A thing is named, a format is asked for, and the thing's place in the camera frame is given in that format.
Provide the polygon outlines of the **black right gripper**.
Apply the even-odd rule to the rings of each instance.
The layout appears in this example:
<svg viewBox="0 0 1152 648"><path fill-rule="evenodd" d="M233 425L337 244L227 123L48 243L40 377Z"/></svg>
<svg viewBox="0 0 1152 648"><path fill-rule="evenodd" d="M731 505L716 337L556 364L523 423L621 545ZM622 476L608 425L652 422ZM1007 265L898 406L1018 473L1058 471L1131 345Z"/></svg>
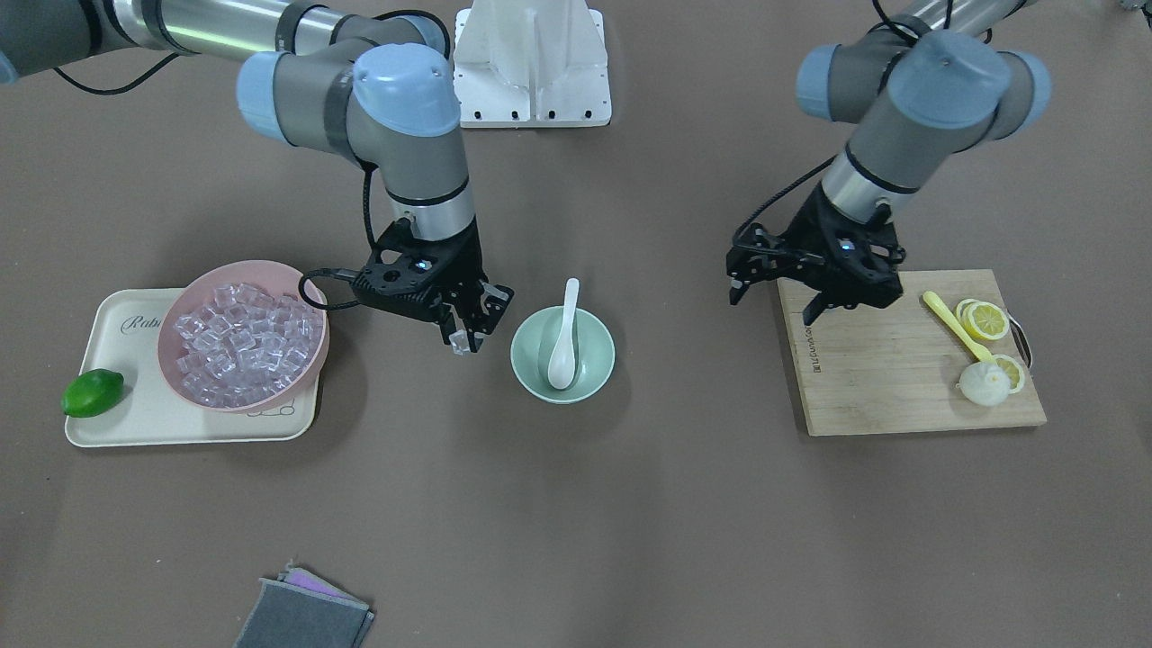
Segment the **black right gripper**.
<svg viewBox="0 0 1152 648"><path fill-rule="evenodd" d="M453 308L468 324L468 347L478 352L510 306L515 291L487 282L476 223L453 238L416 238L411 219L391 223L351 291L359 303L408 319L441 323L444 344L461 348Z"/></svg>

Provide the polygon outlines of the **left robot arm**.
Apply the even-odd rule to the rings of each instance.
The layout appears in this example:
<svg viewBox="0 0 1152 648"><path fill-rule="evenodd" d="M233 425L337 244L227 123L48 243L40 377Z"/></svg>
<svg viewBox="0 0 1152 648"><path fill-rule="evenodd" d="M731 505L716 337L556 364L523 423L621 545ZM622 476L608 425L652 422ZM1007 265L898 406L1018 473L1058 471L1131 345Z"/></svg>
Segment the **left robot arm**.
<svg viewBox="0 0 1152 648"><path fill-rule="evenodd" d="M916 1L877 13L859 42L812 48L796 76L809 115L852 125L786 229L755 216L725 255L737 304L753 284L806 284L805 324L828 309L884 309L902 294L905 261L893 218L953 153L1005 140L1043 115L1052 95L1039 58L985 40L1024 1Z"/></svg>

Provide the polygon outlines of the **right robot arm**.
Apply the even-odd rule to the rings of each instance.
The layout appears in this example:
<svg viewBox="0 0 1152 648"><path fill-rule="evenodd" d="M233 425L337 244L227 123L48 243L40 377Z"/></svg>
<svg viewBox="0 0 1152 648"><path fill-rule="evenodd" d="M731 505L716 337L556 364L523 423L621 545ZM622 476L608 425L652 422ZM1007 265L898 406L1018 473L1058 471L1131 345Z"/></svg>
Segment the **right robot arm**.
<svg viewBox="0 0 1152 648"><path fill-rule="evenodd" d="M238 113L270 140L382 178L391 225L362 269L318 269L354 306L429 321L476 353L514 292L490 282L473 209L448 29L432 13L376 17L317 1L3 1L3 85L123 48L241 63Z"/></svg>

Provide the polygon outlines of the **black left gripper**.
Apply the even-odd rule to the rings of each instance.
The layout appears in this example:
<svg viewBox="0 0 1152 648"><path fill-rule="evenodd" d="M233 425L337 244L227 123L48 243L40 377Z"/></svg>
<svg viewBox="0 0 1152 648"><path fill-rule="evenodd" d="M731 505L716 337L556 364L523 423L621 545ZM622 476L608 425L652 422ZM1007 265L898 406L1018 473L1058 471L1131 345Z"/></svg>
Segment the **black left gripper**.
<svg viewBox="0 0 1152 648"><path fill-rule="evenodd" d="M889 216L888 208L880 208L864 224L856 223L814 188L780 235L749 219L725 255L732 306L753 284L787 278L817 291L802 311L806 327L827 309L887 308L904 295L897 268L905 261Z"/></svg>

